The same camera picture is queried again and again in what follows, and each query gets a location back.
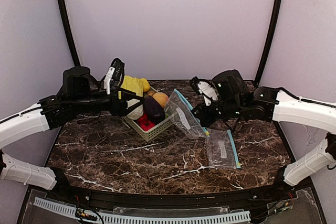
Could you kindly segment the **purple eggplant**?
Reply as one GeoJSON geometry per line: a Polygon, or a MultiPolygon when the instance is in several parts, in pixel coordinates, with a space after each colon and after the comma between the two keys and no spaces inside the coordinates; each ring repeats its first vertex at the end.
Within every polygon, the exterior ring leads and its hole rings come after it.
{"type": "Polygon", "coordinates": [[[165,120],[163,107],[152,96],[145,98],[144,111],[147,114],[148,119],[154,124],[159,124],[165,120]]]}

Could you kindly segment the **clear zip bag blue zipper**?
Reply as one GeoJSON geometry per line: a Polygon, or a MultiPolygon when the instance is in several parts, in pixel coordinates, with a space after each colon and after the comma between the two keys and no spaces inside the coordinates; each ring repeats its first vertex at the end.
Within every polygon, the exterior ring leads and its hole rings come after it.
{"type": "Polygon", "coordinates": [[[179,128],[187,138],[207,138],[209,132],[202,127],[199,120],[192,113],[193,106],[179,92],[174,91],[169,96],[169,100],[164,107],[165,113],[170,117],[172,123],[179,128]]]}

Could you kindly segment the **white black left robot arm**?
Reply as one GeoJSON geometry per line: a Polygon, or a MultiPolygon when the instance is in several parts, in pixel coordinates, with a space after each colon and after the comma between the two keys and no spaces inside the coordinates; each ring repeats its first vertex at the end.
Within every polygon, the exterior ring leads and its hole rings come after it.
{"type": "MultiPolygon", "coordinates": [[[[113,116],[127,116],[143,104],[144,97],[122,88],[123,80],[123,65],[109,67],[104,82],[98,82],[88,67],[65,70],[56,95],[1,120],[1,148],[30,135],[59,128],[80,114],[108,111],[113,116]]],[[[4,152],[1,152],[1,179],[46,190],[67,183],[59,168],[33,165],[4,152]]]]}

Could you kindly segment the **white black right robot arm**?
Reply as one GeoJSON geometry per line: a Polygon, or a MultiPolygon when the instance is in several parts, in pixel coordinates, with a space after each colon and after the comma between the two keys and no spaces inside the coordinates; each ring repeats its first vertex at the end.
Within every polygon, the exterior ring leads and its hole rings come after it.
{"type": "Polygon", "coordinates": [[[211,81],[194,77],[190,86],[204,98],[192,110],[203,127],[237,118],[297,123],[327,132],[315,149],[278,171],[276,185],[294,187],[324,167],[335,168],[334,103],[298,97],[283,87],[249,91],[238,70],[221,72],[211,81]]]}

